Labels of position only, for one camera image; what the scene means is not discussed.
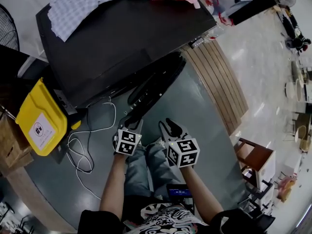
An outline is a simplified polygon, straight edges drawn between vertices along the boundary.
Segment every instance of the black table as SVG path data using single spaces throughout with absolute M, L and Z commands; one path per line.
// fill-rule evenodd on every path
M 114 91 L 116 84 L 215 26 L 186 1 L 114 0 L 100 5 L 66 42 L 56 37 L 47 5 L 37 14 L 42 44 L 73 106 Z

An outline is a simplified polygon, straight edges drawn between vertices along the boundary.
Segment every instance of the yellow container lid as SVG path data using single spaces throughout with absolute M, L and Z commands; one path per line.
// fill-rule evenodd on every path
M 27 95 L 15 122 L 40 156 L 52 152 L 67 131 L 67 118 L 43 84 L 42 78 Z

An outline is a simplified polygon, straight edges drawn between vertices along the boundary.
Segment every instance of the wooden chair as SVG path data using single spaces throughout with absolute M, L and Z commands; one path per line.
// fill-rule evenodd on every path
M 243 138 L 239 141 L 235 153 L 242 164 L 243 177 L 262 192 L 275 175 L 275 151 Z

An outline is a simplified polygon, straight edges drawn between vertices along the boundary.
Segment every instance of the wooden strip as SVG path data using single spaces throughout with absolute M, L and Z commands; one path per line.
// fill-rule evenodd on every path
M 223 101 L 223 104 L 225 106 L 226 111 L 228 112 L 228 116 L 230 118 L 230 121 L 234 127 L 234 129 L 236 129 L 236 127 L 238 126 L 237 122 L 236 122 L 236 118 L 235 115 L 231 109 L 231 106 L 229 104 L 229 101 L 221 87 L 221 84 L 219 83 L 217 77 L 215 76 L 211 66 L 209 65 L 209 63 L 207 62 L 206 58 L 204 57 L 203 53 L 201 52 L 201 50 L 199 48 L 195 48 L 194 49 L 195 53 L 197 54 L 197 56 L 199 57 L 200 61 L 202 62 L 202 64 L 204 65 L 207 73 L 209 74 L 209 77 L 211 78 L 214 86 L 216 87 L 218 93 L 220 94 L 221 100 Z
M 24 168 L 18 168 L 7 179 L 15 193 L 49 231 L 77 233 L 45 199 Z
M 244 104 L 244 107 L 245 107 L 245 111 L 247 111 L 247 110 L 248 110 L 247 101 L 246 101 L 246 99 L 245 99 L 244 93 L 243 93 L 243 91 L 242 91 L 242 89 L 241 89 L 241 87 L 240 87 L 240 85 L 239 85 L 239 83 L 238 83 L 238 80 L 237 80 L 237 78 L 236 78 L 236 75 L 234 74 L 234 71 L 233 71 L 233 69 L 232 69 L 232 67 L 231 67 L 231 65 L 230 65 L 230 63 L 229 63 L 229 61 L 228 61 L 228 59 L 226 58 L 226 56 L 225 56 L 224 52 L 222 51 L 220 45 L 219 45 L 215 40 L 212 41 L 212 43 L 213 43 L 213 45 L 215 46 L 215 48 L 217 49 L 217 51 L 219 52 L 220 56 L 222 57 L 222 59 L 223 59 L 224 63 L 226 64 L 228 70 L 230 71 L 230 73 L 231 73 L 231 75 L 232 75 L 232 78 L 233 78 L 233 80 L 234 80 L 234 82 L 235 82 L 235 84 L 236 84 L 236 86 L 237 86 L 237 88 L 238 88 L 240 97 L 241 97 L 241 99 L 242 99 L 242 101 L 243 101 L 243 104 Z
M 208 61 L 208 63 L 210 64 L 210 67 L 212 68 L 215 76 L 217 77 L 222 90 L 224 92 L 224 94 L 227 97 L 227 100 L 230 104 L 230 108 L 233 111 L 233 114 L 235 116 L 235 120 L 237 123 L 237 126 L 239 126 L 241 124 L 240 121 L 240 115 L 238 113 L 238 109 L 236 108 L 236 105 L 234 103 L 233 97 L 230 93 L 230 90 L 228 88 L 228 86 L 226 85 L 223 76 L 221 75 L 220 70 L 218 69 L 218 67 L 216 66 L 216 63 L 214 62 L 214 60 L 212 59 L 212 57 L 210 56 L 209 52 L 207 51 L 207 49 L 205 48 L 205 46 L 203 44 L 199 45 L 199 49 L 201 50 L 201 52 L 203 53 L 203 55 L 205 56 L 206 60 Z
M 239 104 L 239 101 L 238 101 L 238 98 L 237 98 L 236 93 L 234 91 L 234 88 L 233 88 L 233 86 L 232 86 L 232 84 L 231 84 L 231 82 L 230 82 L 226 72 L 224 71 L 224 69 L 223 69 L 219 59 L 217 58 L 217 56 L 215 55 L 212 47 L 209 44 L 204 44 L 204 47 L 206 48 L 206 50 L 208 51 L 208 53 L 210 54 L 210 56 L 214 60 L 215 64 L 217 65 L 218 70 L 220 71 L 220 73 L 221 73 L 221 75 L 222 75 L 222 77 L 223 77 L 227 87 L 229 88 L 229 91 L 230 91 L 231 95 L 232 95 L 232 98 L 233 98 L 234 103 L 236 105 L 236 108 L 238 110 L 239 117 L 242 117 L 245 112 L 243 111 L 243 109 L 241 108 L 241 106 Z
M 204 78 L 203 75 L 201 74 L 200 70 L 199 70 L 198 67 L 196 66 L 196 64 L 195 64 L 195 62 L 193 61 L 193 59 L 191 58 L 190 54 L 187 52 L 188 49 L 190 49 L 190 47 L 187 46 L 187 45 L 185 45 L 185 46 L 183 46 L 182 48 L 183 48 L 183 50 L 182 50 L 183 55 L 184 55 L 184 56 L 186 57 L 186 59 L 192 64 L 193 68 L 195 69 L 197 75 L 199 76 L 200 81 L 203 83 L 205 89 L 206 89 L 207 92 L 208 92 L 208 95 L 210 96 L 212 102 L 213 102 L 214 105 L 216 106 L 216 108 L 217 108 L 217 110 L 218 110 L 218 112 L 219 112 L 219 114 L 220 114 L 220 116 L 221 116 L 221 119 L 222 119 L 222 121 L 223 121 L 223 124 L 225 125 L 227 131 L 229 132 L 229 129 L 228 129 L 228 126 L 227 126 L 227 124 L 226 124 L 226 121 L 225 121 L 225 119 L 224 119 L 224 117 L 223 117 L 223 114 L 222 114 L 222 112 L 221 112 L 221 110 L 220 110 L 220 108 L 219 108 L 219 105 L 218 105 L 218 103 L 216 102 L 216 100 L 215 100 L 215 98 L 214 98 L 214 96 L 213 96 L 213 94 L 212 94 L 212 92 L 211 92 L 211 90 L 210 90 L 210 88 L 209 88 L 207 82 L 205 81 L 205 78 Z
M 205 81 L 207 82 L 219 108 L 221 111 L 221 114 L 223 115 L 225 122 L 226 122 L 226 126 L 228 129 L 229 134 L 232 134 L 234 132 L 234 126 L 230 120 L 229 114 L 227 113 L 225 106 L 223 104 L 223 101 L 221 100 L 220 94 L 217 91 L 216 87 L 214 86 L 210 76 L 208 75 L 205 67 L 203 66 L 203 64 L 201 63 L 201 61 L 199 60 L 198 56 L 196 55 L 196 53 L 194 52 L 193 49 L 189 49 L 188 50 L 189 55 L 191 56 L 191 58 L 193 59 L 194 63 L 196 64 L 196 66 L 198 67 L 200 73 L 202 74 L 202 76 L 204 77 Z
M 225 72 L 227 73 L 227 76 L 232 84 L 232 87 L 234 88 L 234 91 L 235 91 L 235 94 L 238 98 L 238 101 L 239 101 L 239 105 L 242 109 L 243 112 L 246 112 L 246 108 L 245 108 L 245 105 L 244 105 L 244 102 L 243 102 L 243 98 L 241 96 L 241 93 L 239 92 L 239 89 L 237 87 L 237 84 L 235 82 L 236 79 L 236 76 L 232 76 L 231 72 L 230 72 L 230 69 L 228 68 L 228 66 L 226 65 L 225 61 L 227 60 L 224 60 L 224 58 L 220 55 L 219 51 L 217 50 L 217 48 L 215 47 L 215 45 L 213 44 L 213 42 L 210 42 L 209 45 L 211 46 L 211 48 L 213 49 L 214 53 L 216 54 L 218 60 L 220 61 L 221 65 L 223 66 L 223 69 L 225 70 Z

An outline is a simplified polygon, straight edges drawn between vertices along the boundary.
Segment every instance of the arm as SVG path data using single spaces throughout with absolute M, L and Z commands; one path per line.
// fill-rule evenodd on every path
M 111 212 L 119 219 L 122 216 L 123 184 L 125 181 L 124 165 L 126 158 L 126 155 L 115 154 L 99 206 L 100 211 Z
M 183 167 L 180 170 L 192 193 L 199 215 L 205 223 L 209 224 L 215 215 L 223 211 L 222 206 L 191 166 Z

